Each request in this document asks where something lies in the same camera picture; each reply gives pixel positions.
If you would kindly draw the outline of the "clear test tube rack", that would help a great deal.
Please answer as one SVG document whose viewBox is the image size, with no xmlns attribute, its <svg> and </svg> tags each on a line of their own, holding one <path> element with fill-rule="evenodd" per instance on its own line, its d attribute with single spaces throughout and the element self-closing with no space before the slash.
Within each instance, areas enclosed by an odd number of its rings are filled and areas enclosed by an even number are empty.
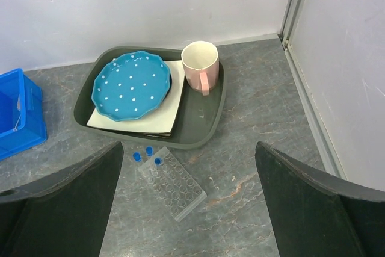
<svg viewBox="0 0 385 257">
<path fill-rule="evenodd" d="M 149 175 L 145 179 L 171 216 L 180 222 L 206 199 L 207 194 L 167 147 L 157 151 L 154 159 L 156 157 L 162 159 L 162 170 L 158 176 L 153 176 L 153 162 L 147 161 Z"/>
</svg>

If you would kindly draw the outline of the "white square plate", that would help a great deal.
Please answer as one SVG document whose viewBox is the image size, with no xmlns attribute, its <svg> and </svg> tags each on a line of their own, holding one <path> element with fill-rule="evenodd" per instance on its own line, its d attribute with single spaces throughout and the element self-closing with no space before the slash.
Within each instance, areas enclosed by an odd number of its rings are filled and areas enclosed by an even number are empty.
<svg viewBox="0 0 385 257">
<path fill-rule="evenodd" d="M 97 129 L 133 132 L 140 134 L 170 135 L 179 110 L 180 99 L 185 81 L 185 72 L 180 60 L 167 61 L 172 84 L 168 95 L 159 108 L 138 120 L 116 122 L 94 110 L 87 126 Z"/>
</svg>

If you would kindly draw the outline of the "blue cap test tube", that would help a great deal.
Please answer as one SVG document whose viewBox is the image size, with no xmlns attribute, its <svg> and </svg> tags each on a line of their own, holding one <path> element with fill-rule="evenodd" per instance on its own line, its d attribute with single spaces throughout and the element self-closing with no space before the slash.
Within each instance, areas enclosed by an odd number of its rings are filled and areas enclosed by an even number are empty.
<svg viewBox="0 0 385 257">
<path fill-rule="evenodd" d="M 147 146 L 145 148 L 145 154 L 146 154 L 146 161 L 148 161 L 149 163 L 152 163 L 153 160 L 154 160 L 154 150 L 153 150 L 153 147 L 152 146 Z"/>
<path fill-rule="evenodd" d="M 158 176 L 162 170 L 162 159 L 159 157 L 156 157 L 153 160 L 153 164 L 151 166 L 151 174 L 153 176 Z"/>
<path fill-rule="evenodd" d="M 145 163 L 150 159 L 150 156 L 146 151 L 136 151 L 132 154 L 132 159 L 135 162 L 136 169 L 141 174 L 142 177 L 148 177 L 148 169 L 145 166 Z"/>
</svg>

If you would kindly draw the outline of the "blue dotted plate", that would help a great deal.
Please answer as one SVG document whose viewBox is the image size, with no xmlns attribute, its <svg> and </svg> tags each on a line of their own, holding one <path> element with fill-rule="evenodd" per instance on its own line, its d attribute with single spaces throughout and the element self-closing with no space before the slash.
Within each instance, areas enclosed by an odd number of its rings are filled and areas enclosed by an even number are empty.
<svg viewBox="0 0 385 257">
<path fill-rule="evenodd" d="M 170 68 L 159 55 L 125 53 L 100 71 L 91 100 L 100 115 L 113 121 L 137 120 L 162 104 L 170 81 Z"/>
</svg>

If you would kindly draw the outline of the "blue divided plastic bin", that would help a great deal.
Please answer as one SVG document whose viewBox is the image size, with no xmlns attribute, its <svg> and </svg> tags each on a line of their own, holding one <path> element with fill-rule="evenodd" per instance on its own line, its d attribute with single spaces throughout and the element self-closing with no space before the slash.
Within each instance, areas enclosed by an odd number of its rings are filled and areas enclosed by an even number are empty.
<svg viewBox="0 0 385 257">
<path fill-rule="evenodd" d="M 22 69 L 1 75 L 1 160 L 47 140 L 42 89 Z"/>
</svg>

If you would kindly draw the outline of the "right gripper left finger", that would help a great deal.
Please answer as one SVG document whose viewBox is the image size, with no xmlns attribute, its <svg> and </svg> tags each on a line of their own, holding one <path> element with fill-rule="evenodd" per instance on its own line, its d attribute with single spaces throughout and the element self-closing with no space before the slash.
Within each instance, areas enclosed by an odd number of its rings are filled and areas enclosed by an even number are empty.
<svg viewBox="0 0 385 257">
<path fill-rule="evenodd" d="M 99 256 L 122 162 L 117 141 L 1 192 L 1 256 Z"/>
</svg>

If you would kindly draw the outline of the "pink mug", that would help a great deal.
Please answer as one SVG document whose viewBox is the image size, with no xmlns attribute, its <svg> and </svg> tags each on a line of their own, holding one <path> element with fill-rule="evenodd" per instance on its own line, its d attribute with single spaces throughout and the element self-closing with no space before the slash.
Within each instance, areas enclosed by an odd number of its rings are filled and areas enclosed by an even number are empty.
<svg viewBox="0 0 385 257">
<path fill-rule="evenodd" d="M 219 76 L 219 54 L 210 42 L 195 41 L 184 47 L 181 60 L 189 86 L 208 96 Z"/>
</svg>

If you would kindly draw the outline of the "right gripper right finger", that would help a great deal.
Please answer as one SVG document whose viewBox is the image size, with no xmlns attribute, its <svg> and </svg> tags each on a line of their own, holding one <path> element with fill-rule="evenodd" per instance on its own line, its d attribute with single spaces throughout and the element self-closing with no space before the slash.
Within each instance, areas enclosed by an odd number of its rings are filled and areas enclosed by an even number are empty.
<svg viewBox="0 0 385 257">
<path fill-rule="evenodd" d="M 308 166 L 262 141 L 258 175 L 280 256 L 384 256 L 384 192 Z"/>
</svg>

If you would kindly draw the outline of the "grey oval tray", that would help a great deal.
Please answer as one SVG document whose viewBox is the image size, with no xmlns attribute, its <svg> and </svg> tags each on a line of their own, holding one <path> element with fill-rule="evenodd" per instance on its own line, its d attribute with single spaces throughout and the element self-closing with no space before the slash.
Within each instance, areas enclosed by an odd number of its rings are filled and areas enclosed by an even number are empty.
<svg viewBox="0 0 385 257">
<path fill-rule="evenodd" d="M 142 46 L 116 46 L 103 52 L 95 61 L 73 105 L 73 122 L 79 129 L 105 135 L 121 141 L 132 141 L 152 146 L 168 146 L 175 149 L 190 150 L 203 146 L 213 136 L 220 121 L 226 98 L 228 73 L 222 63 L 219 64 L 218 82 L 210 92 L 203 96 L 194 91 L 188 84 L 183 85 L 178 114 L 170 137 L 155 137 L 133 132 L 122 132 L 91 128 L 87 122 L 95 109 L 91 93 L 95 77 L 112 59 L 130 52 L 146 51 L 159 55 L 164 61 L 175 61 L 180 58 L 180 49 L 151 48 Z"/>
</svg>

